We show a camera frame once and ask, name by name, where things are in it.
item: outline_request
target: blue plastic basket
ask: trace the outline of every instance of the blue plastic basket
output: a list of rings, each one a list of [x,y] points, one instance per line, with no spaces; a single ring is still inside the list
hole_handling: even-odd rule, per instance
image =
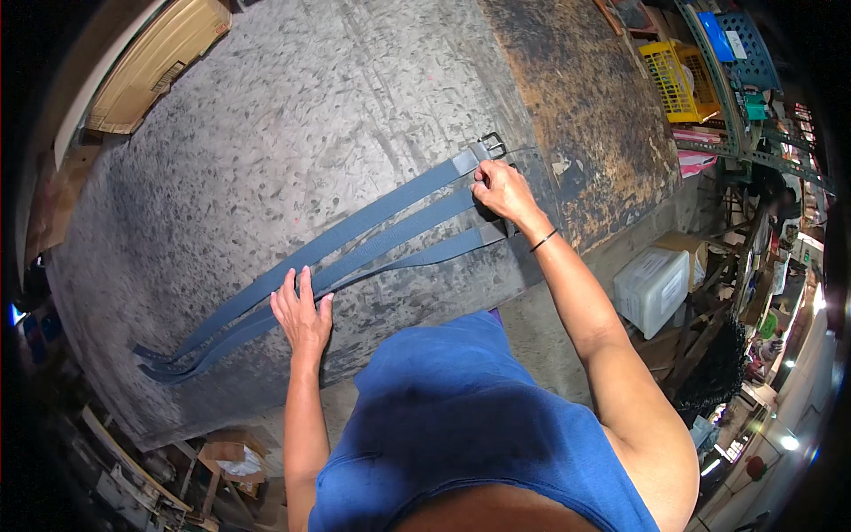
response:
[[[742,46],[745,47],[747,59],[737,59],[733,63],[733,70],[739,74],[742,83],[755,85],[760,90],[777,89],[780,87],[780,78],[774,69],[768,48],[759,34],[757,25],[744,11],[727,14],[717,14],[715,18],[724,31],[735,31],[739,34]]]

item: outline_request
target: white box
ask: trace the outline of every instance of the white box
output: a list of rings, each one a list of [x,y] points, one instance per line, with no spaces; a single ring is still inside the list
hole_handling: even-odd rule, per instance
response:
[[[688,295],[688,251],[647,248],[614,276],[614,308],[649,340]]]

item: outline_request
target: blue fabric belt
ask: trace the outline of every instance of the blue fabric belt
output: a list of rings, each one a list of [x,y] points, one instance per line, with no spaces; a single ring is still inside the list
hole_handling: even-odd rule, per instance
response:
[[[488,141],[490,139],[496,139],[496,144],[489,144]],[[494,151],[497,151],[497,154],[492,157],[491,154]],[[202,373],[213,363],[224,357],[233,347],[239,346],[273,328],[277,322],[271,313],[271,308],[269,306],[263,306],[230,329],[219,334],[188,367],[181,368],[169,364],[178,361],[187,353],[198,349],[200,345],[213,336],[219,329],[245,313],[258,302],[264,300],[273,290],[280,286],[283,277],[290,268],[298,269],[305,264],[316,264],[330,252],[373,228],[381,221],[387,220],[416,201],[446,186],[462,175],[469,173],[475,169],[479,161],[487,158],[499,158],[505,155],[505,153],[505,145],[496,133],[486,135],[476,143],[470,144],[459,155],[437,165],[393,192],[386,194],[357,211],[354,215],[349,216],[336,226],[327,230],[283,260],[280,264],[273,267],[270,271],[258,277],[248,287],[234,295],[213,312],[210,317],[204,320],[183,342],[174,355],[165,356],[142,345],[136,345],[133,352],[154,363],[151,367],[141,365],[140,369],[153,380],[162,382],[163,384],[178,384],[194,375]],[[468,230],[409,257],[396,260],[368,272],[357,274],[348,279],[343,278],[399,244],[467,210],[472,205],[473,201],[470,191],[462,189],[399,221],[379,235],[370,238],[314,276],[312,284],[317,299],[329,291],[342,288],[357,280],[380,272],[401,267],[435,264],[494,242],[495,239],[491,237],[483,240],[482,233],[478,229]]]

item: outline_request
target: silver buckle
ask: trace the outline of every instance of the silver buckle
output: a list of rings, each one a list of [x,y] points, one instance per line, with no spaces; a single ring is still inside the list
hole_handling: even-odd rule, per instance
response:
[[[491,139],[496,139],[496,143],[489,145],[487,140]],[[500,153],[498,153],[497,155],[491,155],[491,158],[493,160],[501,159],[508,154],[508,150],[505,148],[505,142],[502,141],[502,137],[500,137],[500,134],[498,134],[496,131],[491,131],[490,133],[479,137],[477,142],[483,143],[485,145],[485,149],[488,150],[488,153],[492,152],[493,150],[500,150]]]

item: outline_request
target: blue shirt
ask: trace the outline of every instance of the blue shirt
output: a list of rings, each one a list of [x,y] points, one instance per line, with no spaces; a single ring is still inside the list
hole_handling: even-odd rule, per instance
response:
[[[389,530],[434,495],[486,483],[531,489],[601,530],[658,530],[597,417],[536,386],[486,312],[396,333],[355,385],[310,532]]]

